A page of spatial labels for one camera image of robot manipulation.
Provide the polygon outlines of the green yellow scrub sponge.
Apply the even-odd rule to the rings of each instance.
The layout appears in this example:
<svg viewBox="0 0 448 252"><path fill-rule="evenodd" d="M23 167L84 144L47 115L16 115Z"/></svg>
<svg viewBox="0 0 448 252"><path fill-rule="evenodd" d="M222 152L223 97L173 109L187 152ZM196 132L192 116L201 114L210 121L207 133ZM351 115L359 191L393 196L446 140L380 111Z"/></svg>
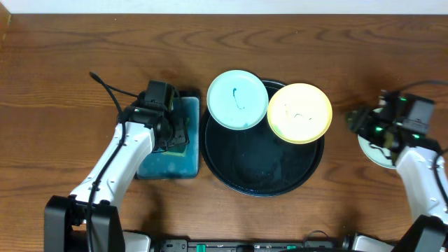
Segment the green yellow scrub sponge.
<svg viewBox="0 0 448 252"><path fill-rule="evenodd" d="M162 154L176 156L176 157L185 157L187 146L188 145L186 143L180 143L180 144L168 146L162 151Z"/></svg>

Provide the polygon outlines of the mint plate bottom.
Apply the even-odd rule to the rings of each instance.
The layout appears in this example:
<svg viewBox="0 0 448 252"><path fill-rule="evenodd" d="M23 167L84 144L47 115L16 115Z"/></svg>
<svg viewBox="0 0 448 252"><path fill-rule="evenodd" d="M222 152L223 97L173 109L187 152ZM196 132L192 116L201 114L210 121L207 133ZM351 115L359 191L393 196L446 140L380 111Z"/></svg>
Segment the mint plate bottom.
<svg viewBox="0 0 448 252"><path fill-rule="evenodd" d="M387 169L396 169L391 151L382 146L389 125L375 117L375 114L379 115L381 111L382 108L375 108L371 113L367 113L365 121L356 130L358 143L364 154L375 164Z"/></svg>

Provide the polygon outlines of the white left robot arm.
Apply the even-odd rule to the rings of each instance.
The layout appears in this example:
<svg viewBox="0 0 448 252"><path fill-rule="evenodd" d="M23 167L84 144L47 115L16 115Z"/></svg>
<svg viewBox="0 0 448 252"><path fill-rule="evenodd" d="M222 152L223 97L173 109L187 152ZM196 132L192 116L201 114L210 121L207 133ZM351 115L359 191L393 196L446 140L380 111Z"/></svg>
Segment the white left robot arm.
<svg viewBox="0 0 448 252"><path fill-rule="evenodd" d="M119 217L134 177L190 179L188 128L198 105L185 98L139 98L118 117L113 138L93 170L69 196L45 206L45 251L150 251L151 238L124 231Z"/></svg>

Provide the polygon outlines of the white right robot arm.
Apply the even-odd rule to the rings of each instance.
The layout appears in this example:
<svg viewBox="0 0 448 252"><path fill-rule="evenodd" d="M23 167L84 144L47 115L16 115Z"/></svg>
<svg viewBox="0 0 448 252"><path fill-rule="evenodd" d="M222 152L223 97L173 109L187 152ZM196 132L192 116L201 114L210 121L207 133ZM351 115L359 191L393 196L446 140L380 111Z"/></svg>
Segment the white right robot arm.
<svg viewBox="0 0 448 252"><path fill-rule="evenodd" d="M395 170L405 187L414 222L395 246L356 238L353 248L377 251L439 251L447 242L447 177L443 150L426 137L433 105L414 101L360 108L347 116L364 154Z"/></svg>

